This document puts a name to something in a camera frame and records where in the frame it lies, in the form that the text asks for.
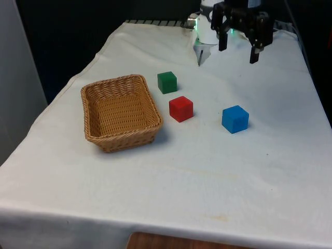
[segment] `blue cube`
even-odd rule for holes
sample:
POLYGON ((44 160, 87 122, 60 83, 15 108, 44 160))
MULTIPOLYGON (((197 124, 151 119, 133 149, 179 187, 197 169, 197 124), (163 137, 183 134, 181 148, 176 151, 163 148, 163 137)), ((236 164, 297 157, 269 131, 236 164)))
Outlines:
POLYGON ((238 105, 223 110, 222 125, 232 134, 247 129, 248 120, 249 113, 238 105))

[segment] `red cube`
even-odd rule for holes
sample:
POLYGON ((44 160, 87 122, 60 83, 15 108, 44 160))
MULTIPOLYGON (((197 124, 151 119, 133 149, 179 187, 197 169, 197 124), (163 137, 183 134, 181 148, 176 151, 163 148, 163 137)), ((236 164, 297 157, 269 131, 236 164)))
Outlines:
POLYGON ((193 103, 184 96, 170 101, 170 115, 176 121, 182 122, 193 116, 193 103))

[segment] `wicker basket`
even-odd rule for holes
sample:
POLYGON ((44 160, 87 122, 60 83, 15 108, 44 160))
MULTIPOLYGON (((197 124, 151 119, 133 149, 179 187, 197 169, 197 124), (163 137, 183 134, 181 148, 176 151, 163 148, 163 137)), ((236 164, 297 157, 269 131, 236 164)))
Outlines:
POLYGON ((152 143, 162 126, 141 75, 89 84, 82 88, 81 97, 85 137, 105 152, 152 143))

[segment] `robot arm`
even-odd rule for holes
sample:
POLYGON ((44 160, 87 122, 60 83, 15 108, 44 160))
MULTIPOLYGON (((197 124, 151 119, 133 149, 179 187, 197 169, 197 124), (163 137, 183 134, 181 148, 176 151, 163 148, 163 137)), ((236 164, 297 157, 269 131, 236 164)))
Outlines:
POLYGON ((227 48, 227 32, 230 29, 241 31, 252 45, 250 63, 257 62, 259 53, 273 41, 274 20, 266 12, 259 11, 260 0, 219 1, 202 0, 197 21, 199 41, 219 43, 219 51, 223 51, 227 48))

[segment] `basket rim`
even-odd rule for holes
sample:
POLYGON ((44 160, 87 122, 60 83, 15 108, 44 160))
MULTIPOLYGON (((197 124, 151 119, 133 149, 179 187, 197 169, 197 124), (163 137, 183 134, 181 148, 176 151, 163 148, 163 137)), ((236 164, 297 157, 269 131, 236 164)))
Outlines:
POLYGON ((96 82, 93 82, 93 83, 90 83, 88 85, 85 85, 84 87, 82 87, 81 89, 81 98, 82 98, 82 102, 83 102, 83 109, 84 109, 84 132, 85 132, 85 137, 87 140, 89 141, 96 141, 96 140, 99 140, 99 139, 115 139, 119 136, 123 136, 123 135, 128 135, 128 134, 135 134, 135 133, 145 133, 146 131, 148 130, 151 130, 152 128, 155 128, 156 130, 158 130, 162 124, 163 124, 163 119, 155 105, 155 102, 150 94, 150 91, 149 91, 149 88, 147 86, 147 83, 146 83, 146 80, 144 78, 144 76, 142 75, 139 75, 139 74, 131 74, 131 75, 127 75, 127 76, 121 76, 121 77, 117 77, 117 78, 113 78, 113 79, 105 79, 105 80, 99 80, 99 81, 96 81, 96 82), (155 114, 157 115, 157 122, 151 126, 147 126, 143 129, 136 129, 136 130, 131 130, 131 131, 125 131, 125 132, 119 132, 119 133, 114 133, 114 134, 108 134, 108 135, 104 135, 104 136, 92 136, 91 133, 90 133, 90 112, 89 112, 89 101, 87 99, 87 96, 86 96, 86 89, 91 87, 91 86, 95 86, 95 85, 100 85, 100 84, 103 84, 105 83, 106 81, 110 81, 110 80, 120 80, 120 79, 123 79, 123 78, 135 78, 135 77, 138 77, 140 78, 143 86, 144 86, 144 91, 145 93, 148 95, 148 98, 150 100, 150 104, 151 106, 154 108, 154 112, 155 114))

